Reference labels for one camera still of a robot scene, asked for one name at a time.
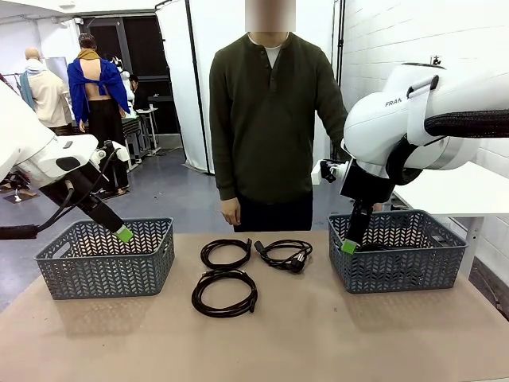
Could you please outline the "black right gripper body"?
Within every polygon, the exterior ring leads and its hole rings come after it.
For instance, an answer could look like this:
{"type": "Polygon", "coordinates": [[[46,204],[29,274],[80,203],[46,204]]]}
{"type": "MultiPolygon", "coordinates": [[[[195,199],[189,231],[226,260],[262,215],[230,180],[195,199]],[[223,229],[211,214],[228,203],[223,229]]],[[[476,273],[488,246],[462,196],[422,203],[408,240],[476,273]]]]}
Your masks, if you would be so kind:
{"type": "Polygon", "coordinates": [[[390,199],[394,184],[361,168],[355,160],[348,165],[340,195],[368,204],[384,203],[390,199]]]}

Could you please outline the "person's right hand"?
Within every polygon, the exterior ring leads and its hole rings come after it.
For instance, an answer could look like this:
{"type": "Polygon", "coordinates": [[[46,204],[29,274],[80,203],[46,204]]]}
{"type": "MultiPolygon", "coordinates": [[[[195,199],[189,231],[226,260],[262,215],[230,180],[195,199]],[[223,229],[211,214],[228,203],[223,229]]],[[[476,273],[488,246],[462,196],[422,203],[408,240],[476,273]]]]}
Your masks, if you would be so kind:
{"type": "Polygon", "coordinates": [[[241,208],[239,200],[235,197],[221,201],[223,218],[232,226],[239,226],[241,222],[241,208]]]}

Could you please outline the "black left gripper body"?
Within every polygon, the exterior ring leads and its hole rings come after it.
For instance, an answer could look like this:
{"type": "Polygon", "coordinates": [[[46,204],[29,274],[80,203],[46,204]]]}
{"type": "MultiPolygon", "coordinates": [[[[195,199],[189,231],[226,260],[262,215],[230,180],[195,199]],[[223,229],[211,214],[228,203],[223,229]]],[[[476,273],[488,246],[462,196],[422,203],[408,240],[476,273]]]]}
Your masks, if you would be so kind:
{"type": "Polygon", "coordinates": [[[51,200],[59,206],[51,217],[56,223],[72,209],[79,208],[102,226],[115,226],[114,212],[95,195],[103,175],[96,170],[73,170],[51,184],[51,200]]]}

